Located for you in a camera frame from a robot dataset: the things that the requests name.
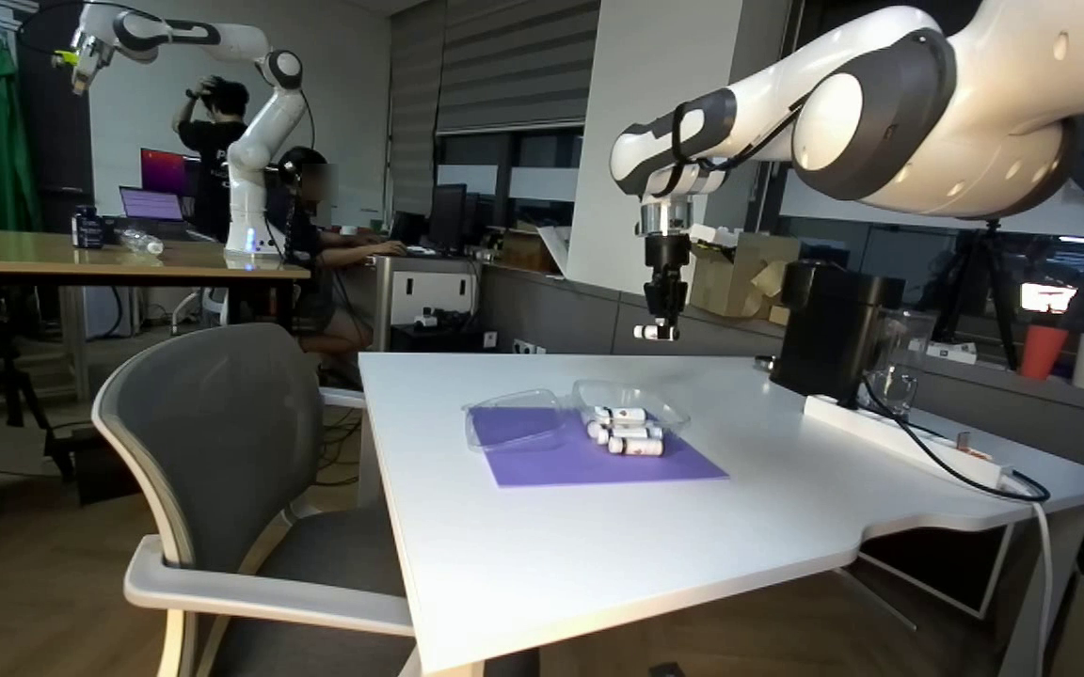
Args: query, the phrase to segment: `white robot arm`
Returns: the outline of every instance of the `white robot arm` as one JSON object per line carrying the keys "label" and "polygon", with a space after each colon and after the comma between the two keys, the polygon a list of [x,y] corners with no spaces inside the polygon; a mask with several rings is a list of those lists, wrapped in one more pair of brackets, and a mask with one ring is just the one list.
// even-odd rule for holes
{"label": "white robot arm", "polygon": [[114,57],[128,59],[154,59],[162,46],[198,46],[223,59],[256,65],[260,74],[276,88],[268,106],[247,119],[243,134],[231,146],[231,241],[226,251],[251,259],[251,257],[277,257],[268,228],[268,179],[265,170],[272,153],[282,146],[291,126],[306,114],[300,95],[300,59],[286,49],[272,49],[268,32],[243,24],[192,24],[192,17],[162,17],[125,4],[98,4],[87,0],[79,14],[79,29],[71,39],[71,88],[84,95]]}
{"label": "white robot arm", "polygon": [[708,194],[746,159],[792,160],[834,200],[942,218],[1000,218],[1069,177],[1084,118],[1084,4],[982,0],[953,39],[916,6],[829,29],[788,59],[634,124],[612,179],[645,200],[655,325],[674,337],[688,237],[674,203]]}

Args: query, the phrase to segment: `window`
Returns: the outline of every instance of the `window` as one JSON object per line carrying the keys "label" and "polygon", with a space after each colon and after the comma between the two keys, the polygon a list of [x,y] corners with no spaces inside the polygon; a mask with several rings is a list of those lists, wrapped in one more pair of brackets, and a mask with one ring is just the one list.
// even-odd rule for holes
{"label": "window", "polygon": [[571,224],[580,146],[580,126],[442,134],[434,184],[467,184],[479,228]]}

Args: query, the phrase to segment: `chair backrest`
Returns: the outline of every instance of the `chair backrest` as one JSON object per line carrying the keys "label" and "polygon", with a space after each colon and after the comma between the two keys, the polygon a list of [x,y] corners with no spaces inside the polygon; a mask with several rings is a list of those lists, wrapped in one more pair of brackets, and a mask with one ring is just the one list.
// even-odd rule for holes
{"label": "chair backrest", "polygon": [[319,457],[317,372],[276,325],[137,352],[98,388],[90,419],[137,472],[169,565],[237,573]]}

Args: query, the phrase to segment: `tripod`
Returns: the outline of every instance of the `tripod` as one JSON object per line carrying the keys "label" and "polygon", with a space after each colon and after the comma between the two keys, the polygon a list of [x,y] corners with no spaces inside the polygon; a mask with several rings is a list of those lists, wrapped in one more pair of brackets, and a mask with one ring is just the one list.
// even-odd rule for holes
{"label": "tripod", "polygon": [[987,222],[987,234],[971,246],[960,246],[943,277],[943,299],[942,299],[942,317],[932,325],[932,343],[955,343],[955,325],[960,325],[960,299],[962,293],[975,284],[980,272],[987,266],[987,284],[992,293],[992,312],[999,312],[999,333],[1000,333],[1000,351],[1004,351],[1004,363],[1019,368],[1019,347],[1014,337],[1014,299],[1010,299],[1010,284],[1004,284],[1004,263],[1000,263],[1000,241],[999,241],[999,218]]}
{"label": "tripod", "polygon": [[24,424],[24,407],[34,419],[34,424],[45,434],[45,455],[61,465],[61,479],[71,479],[71,457],[55,450],[54,424],[40,411],[40,398],[29,383],[29,377],[20,368],[15,330],[10,330],[10,299],[0,293],[0,396],[8,404],[8,424]]}

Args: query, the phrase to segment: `purple mat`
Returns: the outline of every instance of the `purple mat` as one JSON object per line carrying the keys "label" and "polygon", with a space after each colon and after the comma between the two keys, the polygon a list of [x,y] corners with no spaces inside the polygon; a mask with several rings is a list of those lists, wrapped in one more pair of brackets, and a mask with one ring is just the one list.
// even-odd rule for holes
{"label": "purple mat", "polygon": [[677,434],[664,455],[611,455],[583,434],[580,411],[470,407],[470,430],[497,472],[497,484],[611,484],[611,481],[688,481],[725,479]]}

